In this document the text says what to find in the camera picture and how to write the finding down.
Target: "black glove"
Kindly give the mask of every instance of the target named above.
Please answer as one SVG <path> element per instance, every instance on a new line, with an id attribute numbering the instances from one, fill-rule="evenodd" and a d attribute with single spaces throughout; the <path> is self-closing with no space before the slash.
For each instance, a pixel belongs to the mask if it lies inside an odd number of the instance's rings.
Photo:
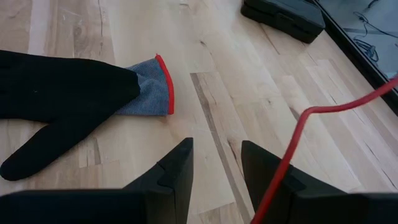
<path id="1" fill-rule="evenodd" d="M 87 137 L 139 95 L 135 72 L 94 60 L 0 50 L 0 119 L 48 123 L 0 167 L 29 177 Z"/>

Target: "red cable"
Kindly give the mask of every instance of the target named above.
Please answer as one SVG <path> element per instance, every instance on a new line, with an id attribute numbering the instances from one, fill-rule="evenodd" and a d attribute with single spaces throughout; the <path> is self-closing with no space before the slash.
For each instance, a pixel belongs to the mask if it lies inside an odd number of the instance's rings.
<path id="1" fill-rule="evenodd" d="M 272 202 L 272 199 L 275 196 L 275 193 L 277 189 L 279 188 L 280 183 L 282 182 L 282 179 L 284 178 L 287 169 L 289 168 L 289 162 L 293 157 L 294 151 L 296 150 L 297 144 L 299 143 L 300 136 L 303 132 L 304 129 L 304 124 L 308 117 L 312 113 L 333 113 L 333 112 L 340 112 L 340 111 L 346 111 L 350 110 L 359 106 L 362 106 L 366 103 L 369 103 L 371 100 L 376 99 L 377 97 L 387 93 L 388 91 L 392 90 L 395 86 L 398 85 L 398 74 L 396 77 L 389 81 L 388 83 L 384 84 L 382 87 L 378 88 L 377 90 L 374 90 L 370 94 L 354 100 L 349 103 L 345 103 L 343 105 L 336 105 L 336 106 L 313 106 L 310 108 L 307 108 L 300 116 L 298 119 L 296 128 L 294 129 L 292 139 L 290 140 L 289 146 L 287 146 L 287 150 L 285 152 L 285 155 L 283 156 L 278 169 L 276 170 L 274 177 L 271 180 L 271 183 L 269 184 L 269 187 L 264 194 L 260 206 L 257 209 L 256 214 L 254 215 L 253 220 L 251 221 L 251 224 L 260 224 L 262 222 L 262 219 L 266 215 L 269 205 Z"/>

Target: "wooden surface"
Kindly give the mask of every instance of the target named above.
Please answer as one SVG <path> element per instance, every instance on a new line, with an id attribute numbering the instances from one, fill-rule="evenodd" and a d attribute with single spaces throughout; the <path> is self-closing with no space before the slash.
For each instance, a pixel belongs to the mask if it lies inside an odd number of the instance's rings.
<path id="1" fill-rule="evenodd" d="M 345 103 L 372 88 L 326 32 L 303 44 L 246 19 L 240 5 L 0 1 L 0 49 L 121 67 L 161 54 L 176 95 L 174 115 L 113 116 L 39 174 L 18 182 L 0 179 L 0 194 L 122 187 L 191 136 L 195 177 L 188 222 L 248 223 L 254 211 L 242 175 L 241 141 L 282 156 L 305 108 Z M 43 125 L 0 120 L 0 162 Z M 313 115 L 292 163 L 347 192 L 392 192 L 397 156 L 398 117 L 377 99 L 344 113 Z"/>

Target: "black plastic case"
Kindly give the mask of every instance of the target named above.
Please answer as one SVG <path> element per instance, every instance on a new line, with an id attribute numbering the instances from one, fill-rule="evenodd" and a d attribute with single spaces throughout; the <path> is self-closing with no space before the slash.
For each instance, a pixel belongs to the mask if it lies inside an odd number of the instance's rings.
<path id="1" fill-rule="evenodd" d="M 305 43 L 325 29 L 321 10 L 304 0 L 244 0 L 241 13 Z"/>

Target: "glove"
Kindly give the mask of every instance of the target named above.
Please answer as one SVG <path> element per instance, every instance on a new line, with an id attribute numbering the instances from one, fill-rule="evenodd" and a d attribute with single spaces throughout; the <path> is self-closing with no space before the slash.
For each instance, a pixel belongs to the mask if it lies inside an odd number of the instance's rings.
<path id="1" fill-rule="evenodd" d="M 173 82 L 160 55 L 127 69 L 137 73 L 141 93 L 116 114 L 159 116 L 174 113 Z"/>
<path id="2" fill-rule="evenodd" d="M 140 93 L 137 75 L 94 60 L 0 50 L 0 119 L 48 123 L 6 159 L 6 180 L 29 177 Z"/>

